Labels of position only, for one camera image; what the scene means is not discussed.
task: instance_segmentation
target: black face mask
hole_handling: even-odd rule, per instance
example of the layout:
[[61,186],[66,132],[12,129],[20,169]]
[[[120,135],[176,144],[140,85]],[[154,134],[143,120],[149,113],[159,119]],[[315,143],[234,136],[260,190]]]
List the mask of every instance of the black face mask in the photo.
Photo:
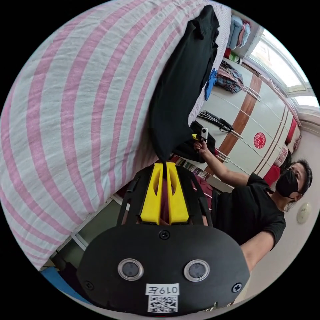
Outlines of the black face mask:
[[280,176],[276,184],[277,192],[282,197],[286,197],[286,198],[289,198],[291,193],[298,192],[298,189],[299,189],[298,181],[292,170],[286,170]]

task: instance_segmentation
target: black shirt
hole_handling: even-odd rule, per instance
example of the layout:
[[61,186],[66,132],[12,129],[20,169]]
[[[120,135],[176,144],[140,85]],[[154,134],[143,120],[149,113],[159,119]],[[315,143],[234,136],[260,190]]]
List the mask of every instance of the black shirt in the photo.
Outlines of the black shirt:
[[284,213],[278,209],[268,192],[272,193],[267,182],[252,173],[246,186],[236,187],[231,193],[216,195],[215,227],[227,233],[239,245],[261,231],[268,231],[273,235],[276,245],[286,221]]
[[169,58],[149,106],[149,134],[161,162],[192,130],[188,117],[209,79],[217,55],[219,21],[211,5],[190,20],[186,31]]

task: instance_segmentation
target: floor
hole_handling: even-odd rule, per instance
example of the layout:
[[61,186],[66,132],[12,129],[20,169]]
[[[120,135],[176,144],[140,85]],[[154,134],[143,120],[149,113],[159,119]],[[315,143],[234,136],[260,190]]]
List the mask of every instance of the floor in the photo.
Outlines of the floor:
[[[90,243],[98,234],[116,225],[119,212],[120,205],[112,201],[81,229],[79,234]],[[84,251],[72,239],[59,251],[58,255],[52,258],[52,261],[59,269],[64,268],[65,262],[70,262],[74,267],[78,268],[83,253]]]

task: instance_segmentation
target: short black hair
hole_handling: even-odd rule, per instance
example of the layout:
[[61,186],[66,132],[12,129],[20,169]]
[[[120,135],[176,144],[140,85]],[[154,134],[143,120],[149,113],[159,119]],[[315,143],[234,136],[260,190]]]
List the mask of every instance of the short black hair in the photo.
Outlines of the short black hair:
[[296,163],[302,164],[303,167],[304,167],[304,170],[306,172],[304,184],[303,184],[303,186],[301,188],[301,191],[300,191],[300,193],[302,195],[304,195],[306,193],[306,191],[310,188],[311,184],[312,184],[312,170],[310,168],[310,165],[309,165],[308,161],[305,160],[305,159],[300,159],[298,161],[295,161],[291,165],[294,165]]

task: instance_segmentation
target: plaid bag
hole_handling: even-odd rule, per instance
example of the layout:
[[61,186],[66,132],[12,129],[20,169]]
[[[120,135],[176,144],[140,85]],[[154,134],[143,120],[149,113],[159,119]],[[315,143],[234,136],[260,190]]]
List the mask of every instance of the plaid bag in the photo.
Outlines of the plaid bag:
[[237,93],[244,88],[242,74],[227,62],[222,61],[218,69],[216,86]]

